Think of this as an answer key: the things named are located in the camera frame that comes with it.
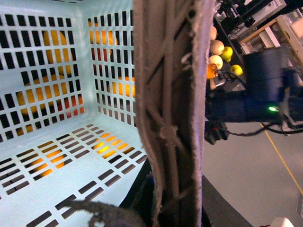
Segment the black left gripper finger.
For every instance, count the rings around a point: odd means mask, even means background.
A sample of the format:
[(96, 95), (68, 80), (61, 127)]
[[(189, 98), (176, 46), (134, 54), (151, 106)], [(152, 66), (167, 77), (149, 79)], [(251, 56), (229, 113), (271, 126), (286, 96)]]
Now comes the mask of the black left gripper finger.
[(88, 222), (89, 227), (104, 223), (106, 227), (145, 227), (142, 217), (132, 209), (116, 207), (111, 204), (94, 201), (63, 201), (62, 206), (74, 210), (84, 210), (93, 214)]

